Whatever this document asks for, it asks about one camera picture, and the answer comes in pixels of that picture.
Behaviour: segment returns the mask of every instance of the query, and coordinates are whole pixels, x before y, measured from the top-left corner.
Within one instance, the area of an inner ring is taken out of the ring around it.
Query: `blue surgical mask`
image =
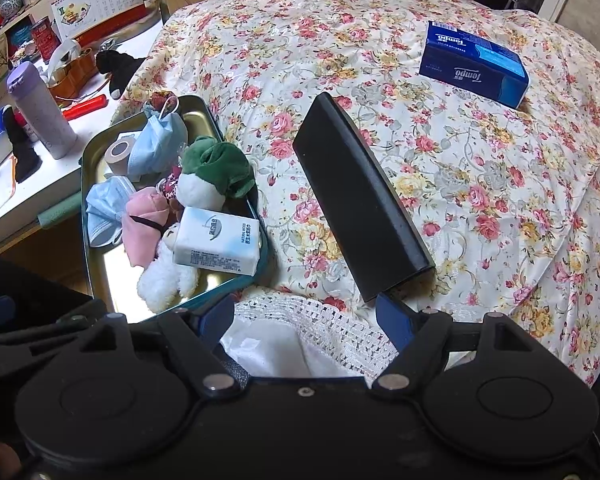
[[[127,173],[132,180],[149,173],[170,170],[178,152],[187,145],[187,127],[177,113],[160,118],[154,112],[129,155]]]
[[[87,193],[87,232],[91,247],[116,244],[122,236],[122,215],[129,197],[136,192],[126,176],[112,176],[94,184]]]

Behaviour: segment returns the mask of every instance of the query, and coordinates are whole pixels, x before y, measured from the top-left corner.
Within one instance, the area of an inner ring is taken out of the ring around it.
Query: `green plush toy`
[[[220,211],[225,197],[242,198],[254,184],[253,170],[240,148],[198,137],[182,153],[176,197],[184,207]]]

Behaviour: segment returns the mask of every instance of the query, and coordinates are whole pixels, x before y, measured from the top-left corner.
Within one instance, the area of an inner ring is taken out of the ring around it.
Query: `pink cloth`
[[[126,214],[122,217],[122,243],[131,265],[146,269],[155,258],[160,232],[136,222],[130,215],[146,218],[164,226],[169,217],[169,204],[155,187],[145,187],[136,191],[126,203]]]

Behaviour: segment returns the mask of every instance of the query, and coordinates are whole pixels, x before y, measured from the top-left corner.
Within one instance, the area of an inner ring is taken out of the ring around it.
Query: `white lace cloth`
[[[353,314],[265,288],[252,287],[245,291],[242,301],[235,305],[235,320],[222,338],[222,344],[250,373],[256,368],[256,372],[268,370],[270,376],[299,377],[308,369],[311,375],[317,370],[327,370],[333,375],[328,370],[336,368],[330,368],[325,361],[330,360],[343,371],[338,375],[362,375],[372,381],[398,355],[381,330]],[[275,324],[260,326],[256,340],[253,332],[245,331],[252,329],[253,322],[261,320],[276,322],[278,327]],[[286,357],[281,360],[283,326],[292,328],[301,344],[287,337]]]

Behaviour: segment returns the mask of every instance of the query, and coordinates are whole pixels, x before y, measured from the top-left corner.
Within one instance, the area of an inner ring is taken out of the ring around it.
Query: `round black disc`
[[[70,351],[21,389],[15,416],[46,459],[105,466],[159,448],[188,407],[183,383],[158,365],[119,350]]]
[[[557,360],[555,364],[571,374]],[[566,379],[579,381],[575,376]],[[584,390],[565,384],[560,374],[547,374],[544,380],[520,373],[490,374],[480,365],[467,364],[436,377],[424,392],[422,406],[441,436],[469,455],[541,463],[576,449],[593,431],[597,406],[582,386]]]

